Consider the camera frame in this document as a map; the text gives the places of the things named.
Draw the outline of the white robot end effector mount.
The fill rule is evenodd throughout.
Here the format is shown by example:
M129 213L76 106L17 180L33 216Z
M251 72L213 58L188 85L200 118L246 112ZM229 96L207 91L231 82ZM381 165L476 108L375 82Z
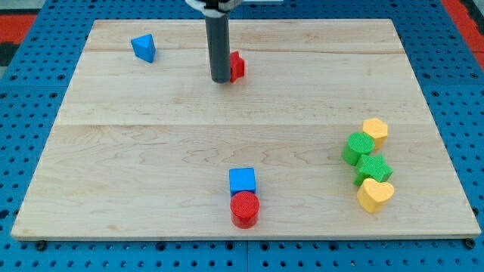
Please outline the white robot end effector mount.
M243 0L185 0L185 3L205 17L223 17Z

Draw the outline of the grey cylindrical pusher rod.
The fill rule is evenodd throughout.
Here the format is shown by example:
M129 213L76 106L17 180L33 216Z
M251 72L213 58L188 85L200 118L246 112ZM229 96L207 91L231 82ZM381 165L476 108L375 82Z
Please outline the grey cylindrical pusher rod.
M231 78L228 15L206 17L205 23L211 79L226 83Z

